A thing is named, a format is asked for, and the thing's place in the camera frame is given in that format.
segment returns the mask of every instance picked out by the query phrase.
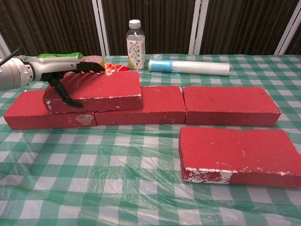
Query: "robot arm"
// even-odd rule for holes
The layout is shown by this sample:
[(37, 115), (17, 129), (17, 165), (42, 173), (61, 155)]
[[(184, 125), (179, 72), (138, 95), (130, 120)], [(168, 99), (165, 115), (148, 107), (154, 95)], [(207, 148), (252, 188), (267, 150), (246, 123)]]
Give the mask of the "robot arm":
[(73, 100), (60, 83), (66, 72), (101, 72), (105, 69), (92, 62), (81, 62), (76, 57), (4, 59), (0, 62), (0, 91), (27, 86), (30, 81), (48, 81), (60, 98), (68, 105), (82, 107)]

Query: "white bottle cap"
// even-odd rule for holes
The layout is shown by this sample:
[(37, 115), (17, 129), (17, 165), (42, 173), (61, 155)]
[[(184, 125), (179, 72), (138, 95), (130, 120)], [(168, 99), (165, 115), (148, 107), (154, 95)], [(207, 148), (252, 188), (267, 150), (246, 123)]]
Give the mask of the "white bottle cap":
[(128, 26), (132, 29), (139, 28), (139, 27), (141, 27), (140, 20), (130, 20), (128, 22)]

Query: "plastic table cover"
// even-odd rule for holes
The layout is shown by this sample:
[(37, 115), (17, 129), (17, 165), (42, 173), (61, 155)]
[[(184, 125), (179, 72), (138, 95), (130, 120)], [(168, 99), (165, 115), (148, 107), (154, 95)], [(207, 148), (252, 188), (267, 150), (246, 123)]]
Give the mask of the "plastic table cover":
[[(264, 87), (282, 111), (274, 129), (301, 152), (301, 56), (150, 58), (229, 62), (228, 77), (146, 67), (141, 84)], [(127, 65), (126, 56), (105, 61)], [(10, 104), (25, 89), (45, 87), (0, 92), (0, 225), (301, 225), (301, 189), (184, 184), (178, 136), (185, 125), (11, 130), (3, 118)]]

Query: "black cable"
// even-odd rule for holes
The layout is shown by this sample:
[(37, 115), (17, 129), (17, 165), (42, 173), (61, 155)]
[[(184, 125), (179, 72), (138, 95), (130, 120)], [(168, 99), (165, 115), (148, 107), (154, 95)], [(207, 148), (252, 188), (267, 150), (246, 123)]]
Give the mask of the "black cable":
[(0, 66), (5, 64), (8, 60), (10, 60), (11, 58), (13, 58), (15, 55), (17, 55), (18, 52), (22, 51), (23, 48), (19, 47), (17, 50), (15, 50), (13, 53), (11, 53), (10, 55), (8, 55), (7, 57), (5, 57), (3, 60), (1, 60), (0, 62)]

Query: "bottle label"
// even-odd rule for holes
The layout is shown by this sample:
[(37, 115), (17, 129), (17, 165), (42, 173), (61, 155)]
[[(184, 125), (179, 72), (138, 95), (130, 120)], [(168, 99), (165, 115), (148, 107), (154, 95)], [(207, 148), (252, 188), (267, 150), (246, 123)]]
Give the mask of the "bottle label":
[(145, 38), (134, 41), (127, 40), (128, 64), (130, 68), (142, 69), (145, 65)]

